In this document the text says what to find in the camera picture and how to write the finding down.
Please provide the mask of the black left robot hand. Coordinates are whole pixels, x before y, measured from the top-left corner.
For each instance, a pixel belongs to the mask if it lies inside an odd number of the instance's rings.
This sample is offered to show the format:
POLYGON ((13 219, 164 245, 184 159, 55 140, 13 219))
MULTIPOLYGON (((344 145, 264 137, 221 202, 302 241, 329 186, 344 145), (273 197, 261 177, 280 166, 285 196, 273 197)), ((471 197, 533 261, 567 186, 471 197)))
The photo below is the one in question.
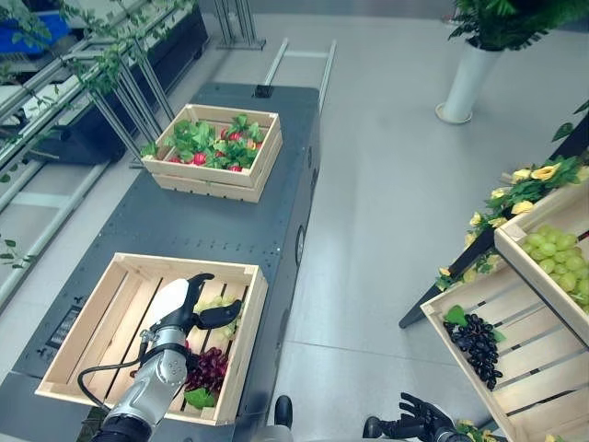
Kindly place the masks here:
POLYGON ((196 327, 212 330, 224 327, 235 320, 240 313, 242 302, 238 299, 228 306, 206 308, 195 312, 204 283, 213 280, 211 273, 199 273, 189 279, 177 279, 163 287, 153 300, 155 321, 149 328, 156 332, 163 328, 176 328, 186 335, 196 327))

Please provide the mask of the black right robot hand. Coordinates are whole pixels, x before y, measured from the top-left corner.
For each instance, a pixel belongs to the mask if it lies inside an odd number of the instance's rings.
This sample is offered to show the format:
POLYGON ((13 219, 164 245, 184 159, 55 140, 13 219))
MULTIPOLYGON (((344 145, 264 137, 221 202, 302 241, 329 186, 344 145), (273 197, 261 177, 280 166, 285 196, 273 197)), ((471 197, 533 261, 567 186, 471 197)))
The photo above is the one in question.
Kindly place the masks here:
POLYGON ((450 417, 427 401, 401 392, 398 406, 401 410, 398 420, 369 416, 364 422, 363 438, 449 441, 458 434, 450 417))

